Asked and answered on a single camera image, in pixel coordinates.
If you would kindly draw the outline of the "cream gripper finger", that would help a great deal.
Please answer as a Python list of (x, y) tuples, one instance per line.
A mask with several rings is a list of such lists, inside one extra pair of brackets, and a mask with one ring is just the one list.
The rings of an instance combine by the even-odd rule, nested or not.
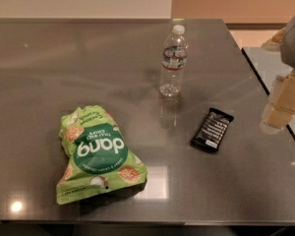
[(295, 115), (295, 70), (283, 79), (281, 89), (268, 98), (262, 115), (261, 129), (268, 135), (277, 134)]
[(285, 29), (280, 29), (270, 39), (263, 43), (262, 48), (268, 51), (279, 51)]

